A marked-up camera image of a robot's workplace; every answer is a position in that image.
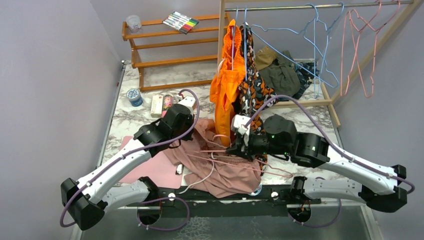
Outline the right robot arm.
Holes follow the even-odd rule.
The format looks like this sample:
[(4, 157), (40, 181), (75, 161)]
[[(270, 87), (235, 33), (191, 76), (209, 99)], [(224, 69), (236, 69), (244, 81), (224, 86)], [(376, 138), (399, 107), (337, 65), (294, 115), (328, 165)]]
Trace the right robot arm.
[(400, 187), (406, 178), (402, 165), (375, 164), (327, 141), (324, 137), (299, 132), (293, 121), (273, 115), (264, 122), (264, 131), (255, 134), (248, 126), (249, 118), (236, 115), (231, 130), (236, 139), (226, 152), (247, 160), (257, 155), (283, 155), (305, 168), (318, 168), (343, 176), (341, 180), (295, 177), (288, 190), (289, 199), (300, 204), (304, 200), (333, 198), (352, 200), (369, 208), (394, 213), (407, 204), (408, 193)]

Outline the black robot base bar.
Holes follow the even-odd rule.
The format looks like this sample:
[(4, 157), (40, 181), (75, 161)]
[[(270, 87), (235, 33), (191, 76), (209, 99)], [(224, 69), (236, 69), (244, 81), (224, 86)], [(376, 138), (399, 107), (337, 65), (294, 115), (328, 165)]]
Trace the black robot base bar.
[(305, 200), (291, 194), (291, 186), (263, 185), (259, 194), (233, 194), (216, 198), (208, 192), (191, 189), (176, 194), (180, 200), (161, 200), (154, 203), (131, 203), (142, 216), (160, 215), (163, 218), (190, 217), (287, 217), (288, 209), (300, 209), (310, 204), (321, 204), (321, 199)]

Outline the pink shorts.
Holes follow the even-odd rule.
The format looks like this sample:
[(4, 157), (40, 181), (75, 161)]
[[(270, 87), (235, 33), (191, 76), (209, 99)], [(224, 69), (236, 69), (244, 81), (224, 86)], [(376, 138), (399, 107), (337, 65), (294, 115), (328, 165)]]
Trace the pink shorts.
[[(183, 179), (191, 185), (192, 189), (208, 192), (216, 198), (224, 198), (234, 194), (250, 194), (261, 183), (260, 172), (187, 155), (209, 158), (211, 153), (200, 151), (225, 149), (220, 137), (216, 137), (215, 122), (212, 119), (200, 118), (195, 125), (192, 137), (192, 141), (182, 141), (179, 147), (163, 151), (172, 161), (180, 161), (190, 171)], [(256, 161), (230, 157), (224, 152), (214, 152), (213, 156), (219, 161), (261, 169)]]

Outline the camouflage orange black shorts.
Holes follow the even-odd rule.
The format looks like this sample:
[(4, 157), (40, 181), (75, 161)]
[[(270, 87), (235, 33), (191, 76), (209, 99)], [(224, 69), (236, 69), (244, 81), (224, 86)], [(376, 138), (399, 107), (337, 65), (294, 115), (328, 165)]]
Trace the camouflage orange black shorts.
[(246, 56), (247, 56), (247, 81), (242, 81), (238, 86), (238, 99), (233, 103), (236, 114), (252, 117), (257, 110), (275, 96), (275, 91), (268, 87), (256, 68), (254, 40), (251, 28), (246, 27)]

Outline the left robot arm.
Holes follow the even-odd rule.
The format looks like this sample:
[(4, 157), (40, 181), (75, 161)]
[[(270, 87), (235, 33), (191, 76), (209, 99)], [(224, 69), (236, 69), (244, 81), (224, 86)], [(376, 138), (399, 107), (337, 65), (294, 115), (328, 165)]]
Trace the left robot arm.
[(140, 200), (152, 205), (157, 200), (155, 185), (147, 177), (115, 188), (133, 169), (149, 161), (178, 141), (192, 140), (199, 119), (198, 101), (184, 98), (170, 107), (165, 116), (143, 125), (133, 138), (111, 159), (78, 180), (67, 178), (60, 185), (64, 206), (59, 224), (63, 228), (78, 225), (92, 228), (112, 210)]

